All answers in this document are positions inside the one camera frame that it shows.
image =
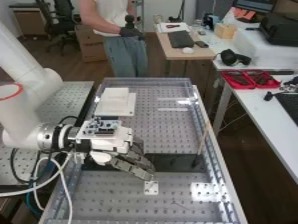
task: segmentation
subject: wall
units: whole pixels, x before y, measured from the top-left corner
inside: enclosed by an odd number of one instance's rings
[[[6,28],[10,30],[12,34],[18,37],[20,36],[20,30],[17,27],[17,23],[14,20],[14,17],[12,15],[12,11],[8,8],[9,1],[8,0],[0,0],[0,21],[4,23]]]

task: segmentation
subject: cardboard box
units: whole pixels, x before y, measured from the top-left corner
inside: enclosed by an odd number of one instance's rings
[[[94,34],[93,29],[86,25],[75,26],[75,35],[81,47],[82,61],[105,61],[102,36]]]
[[[234,25],[226,26],[222,23],[216,23],[214,33],[220,39],[232,39],[236,31]]]

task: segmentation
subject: desk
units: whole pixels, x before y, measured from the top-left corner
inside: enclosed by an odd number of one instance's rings
[[[158,33],[155,29],[155,35],[161,44],[161,48],[165,54],[166,59],[166,75],[169,75],[170,70],[170,61],[184,61],[183,66],[183,76],[186,75],[186,68],[187,68],[187,62],[195,61],[195,60],[211,60],[215,56],[214,52],[208,48],[199,48],[196,45],[194,45],[194,53],[192,54],[183,54],[182,49],[174,49],[170,45],[169,36],[166,33]],[[190,32],[190,36],[194,41],[199,40],[199,35]]]
[[[200,40],[208,44],[210,49],[214,51],[215,54],[219,54],[223,50],[231,49],[235,53],[240,53],[235,46],[232,45],[232,40],[224,40],[215,36],[215,34],[210,31],[206,31],[206,36],[199,36]],[[216,93],[216,86],[214,85],[214,81],[219,79],[219,72],[223,70],[246,70],[246,69],[260,69],[264,71],[290,71],[291,69],[280,68],[280,66],[256,66],[252,62],[248,66],[244,66],[243,64],[238,64],[236,66],[226,66],[222,61],[220,57],[216,56],[216,58],[212,60],[214,69],[216,72],[210,73],[207,85],[206,85],[206,91],[204,91],[204,106],[207,110],[207,114],[211,112],[211,107],[214,104],[214,98]]]
[[[276,80],[283,82],[291,80],[292,77],[294,75],[274,76]],[[232,93],[280,162],[283,163],[294,181],[298,183],[298,127],[276,98],[274,97],[268,102],[263,100],[267,91],[268,90],[262,89],[235,90],[230,88],[228,84],[224,82],[212,129],[216,135],[220,128],[228,99]],[[270,91],[272,93],[280,92],[278,89]]]

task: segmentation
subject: black glove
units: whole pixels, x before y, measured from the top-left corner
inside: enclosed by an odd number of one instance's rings
[[[135,28],[127,29],[126,27],[122,27],[119,30],[119,36],[121,37],[138,37],[138,40],[145,40],[142,33]]]

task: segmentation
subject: white cloth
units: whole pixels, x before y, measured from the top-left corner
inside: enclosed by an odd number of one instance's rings
[[[95,0],[99,16],[111,24],[123,27],[125,16],[127,15],[127,0]],[[95,34],[106,37],[119,36],[117,34],[102,33],[94,30]]]

